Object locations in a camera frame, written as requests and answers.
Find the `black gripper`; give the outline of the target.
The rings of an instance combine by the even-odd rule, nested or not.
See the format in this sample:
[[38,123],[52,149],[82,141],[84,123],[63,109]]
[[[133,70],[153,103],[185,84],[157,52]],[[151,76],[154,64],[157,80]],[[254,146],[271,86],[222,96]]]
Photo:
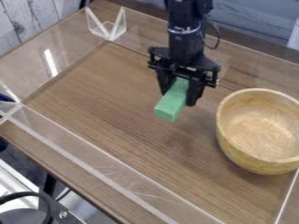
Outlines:
[[169,46],[149,48],[149,67],[157,71],[159,88],[165,95],[178,78],[189,81],[186,105],[193,107],[202,98],[206,87],[217,87],[221,65],[205,55],[206,29],[169,28]]

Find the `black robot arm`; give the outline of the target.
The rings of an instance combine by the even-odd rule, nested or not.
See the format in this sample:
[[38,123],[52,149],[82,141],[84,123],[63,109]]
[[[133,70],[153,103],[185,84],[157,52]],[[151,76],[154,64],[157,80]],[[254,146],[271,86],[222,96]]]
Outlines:
[[213,0],[163,0],[169,13],[169,46],[149,48],[149,67],[157,72],[165,95],[179,78],[187,80],[186,105],[193,107],[205,88],[215,88],[221,65],[205,55],[206,28],[213,11]]

